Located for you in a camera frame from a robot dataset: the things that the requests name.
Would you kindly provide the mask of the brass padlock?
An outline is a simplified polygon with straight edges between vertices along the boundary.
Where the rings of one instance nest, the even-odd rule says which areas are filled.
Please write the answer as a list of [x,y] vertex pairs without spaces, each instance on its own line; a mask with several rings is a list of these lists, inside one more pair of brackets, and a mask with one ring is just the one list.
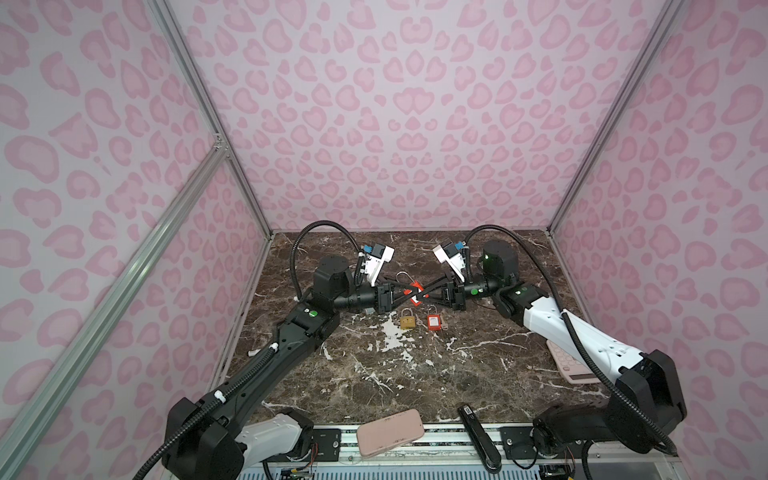
[[399,316],[399,326],[402,330],[410,330],[416,327],[416,316],[410,307],[403,308]]

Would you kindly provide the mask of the red key fob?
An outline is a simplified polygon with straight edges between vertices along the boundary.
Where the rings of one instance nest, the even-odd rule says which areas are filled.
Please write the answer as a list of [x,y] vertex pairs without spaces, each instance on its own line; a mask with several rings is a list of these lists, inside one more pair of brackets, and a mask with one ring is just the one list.
[[403,288],[404,295],[410,295],[414,290],[413,282],[416,281],[408,272],[400,271],[396,274],[395,278],[400,281],[404,280],[404,285],[408,285],[408,288]]
[[443,318],[437,306],[430,305],[427,308],[426,324],[427,329],[432,332],[439,332],[445,328]]

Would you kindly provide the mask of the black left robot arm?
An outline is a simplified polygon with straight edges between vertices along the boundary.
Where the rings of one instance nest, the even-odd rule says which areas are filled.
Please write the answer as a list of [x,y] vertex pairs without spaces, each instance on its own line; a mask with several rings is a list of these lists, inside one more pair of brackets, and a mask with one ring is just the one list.
[[337,329],[341,313],[365,309],[387,313],[447,281],[446,276],[440,276],[423,288],[395,283],[371,285],[351,272],[346,258],[322,258],[312,286],[300,294],[297,304],[277,324],[266,347],[199,400],[183,398],[172,407],[163,444],[136,478],[143,478],[155,464],[161,464],[178,479],[235,479],[250,461],[261,462],[293,451],[307,429],[291,416],[273,422],[274,440],[244,440],[240,434],[274,387]]

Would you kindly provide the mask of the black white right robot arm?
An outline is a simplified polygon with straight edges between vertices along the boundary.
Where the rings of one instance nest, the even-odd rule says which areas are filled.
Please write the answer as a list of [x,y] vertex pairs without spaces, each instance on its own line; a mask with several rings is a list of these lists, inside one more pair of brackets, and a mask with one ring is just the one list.
[[644,353],[578,318],[548,293],[519,276],[516,249],[505,241],[485,244],[479,270],[469,269],[464,242],[438,245],[433,253],[451,274],[441,300],[461,309],[470,298],[489,298],[496,311],[536,333],[586,366],[608,390],[596,404],[554,405],[533,421],[531,443],[543,457],[576,442],[617,441],[631,451],[677,455],[671,433],[686,418],[673,359],[660,350]]

